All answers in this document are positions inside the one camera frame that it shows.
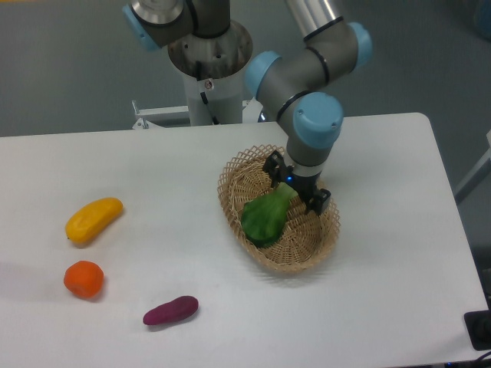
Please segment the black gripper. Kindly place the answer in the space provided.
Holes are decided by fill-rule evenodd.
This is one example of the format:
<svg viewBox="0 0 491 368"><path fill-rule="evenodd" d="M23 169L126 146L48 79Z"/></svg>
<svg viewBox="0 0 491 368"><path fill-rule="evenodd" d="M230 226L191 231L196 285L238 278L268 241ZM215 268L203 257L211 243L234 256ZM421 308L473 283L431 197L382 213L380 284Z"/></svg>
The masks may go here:
<svg viewBox="0 0 491 368"><path fill-rule="evenodd" d="M286 166L283 155L274 150L265 160L262 171L268 175L270 187L276 188L281 182L292 187L298 197L306 202L305 214L313 212L322 215L331 201L331 192L317 187L320 171L310 170L297 173L292 165Z"/></svg>

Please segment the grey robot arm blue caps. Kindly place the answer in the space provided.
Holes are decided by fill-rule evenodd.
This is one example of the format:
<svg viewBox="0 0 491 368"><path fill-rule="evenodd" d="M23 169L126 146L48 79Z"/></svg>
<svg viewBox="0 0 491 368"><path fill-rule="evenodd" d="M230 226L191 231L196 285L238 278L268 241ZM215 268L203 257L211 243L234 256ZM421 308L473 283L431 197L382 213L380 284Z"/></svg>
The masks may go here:
<svg viewBox="0 0 491 368"><path fill-rule="evenodd" d="M288 8L305 44L289 60L273 51L253 54L251 36L232 20L228 1L130 1L123 14L146 49L168 50L192 125L241 122L245 91L262 105L288 137L285 153L272 153L264 171L273 185L289 185L308 211L321 214L331 195L317 181L344 119L323 88L366 64L373 44L333 2L290 1Z"/></svg>

